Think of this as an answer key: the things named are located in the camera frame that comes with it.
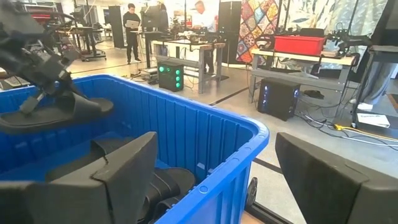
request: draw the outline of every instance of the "black pants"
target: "black pants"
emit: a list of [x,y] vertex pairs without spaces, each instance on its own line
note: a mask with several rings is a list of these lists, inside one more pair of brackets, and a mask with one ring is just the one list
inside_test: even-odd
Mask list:
[[205,50],[205,70],[206,65],[209,66],[209,72],[214,72],[214,64],[213,64],[214,52],[213,50]]
[[131,61],[131,47],[134,52],[134,58],[138,58],[138,41],[137,34],[128,34],[127,35],[127,60]]

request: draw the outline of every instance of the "laptop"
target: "laptop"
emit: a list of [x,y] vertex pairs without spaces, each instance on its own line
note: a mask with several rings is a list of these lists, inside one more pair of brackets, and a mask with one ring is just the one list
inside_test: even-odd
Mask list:
[[127,20],[126,27],[131,28],[131,29],[138,29],[139,22]]

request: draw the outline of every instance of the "colorful quilt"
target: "colorful quilt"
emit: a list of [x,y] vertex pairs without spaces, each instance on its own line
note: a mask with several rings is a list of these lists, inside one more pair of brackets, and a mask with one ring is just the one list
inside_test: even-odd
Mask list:
[[[237,61],[252,62],[250,51],[258,49],[255,39],[262,34],[275,32],[278,13],[278,4],[275,0],[243,0]],[[261,58],[259,64],[264,62],[265,59]]]

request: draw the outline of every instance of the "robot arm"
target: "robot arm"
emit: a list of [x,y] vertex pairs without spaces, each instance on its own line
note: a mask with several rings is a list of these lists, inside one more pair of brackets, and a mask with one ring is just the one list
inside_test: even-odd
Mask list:
[[66,90],[77,93],[66,68],[78,58],[78,52],[71,51],[63,57],[55,54],[41,44],[40,40],[48,34],[18,2],[0,0],[0,67],[35,85],[41,95],[37,100],[27,100],[34,104],[21,106],[26,113],[30,113],[45,95],[56,96]]

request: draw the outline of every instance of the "computer tower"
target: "computer tower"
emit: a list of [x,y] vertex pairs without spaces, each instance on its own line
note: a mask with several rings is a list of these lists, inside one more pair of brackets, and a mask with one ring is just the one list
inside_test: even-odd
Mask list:
[[170,91],[180,91],[184,88],[184,66],[168,61],[157,63],[159,87]]
[[261,81],[257,110],[283,121],[294,116],[300,84],[278,78],[265,78]]

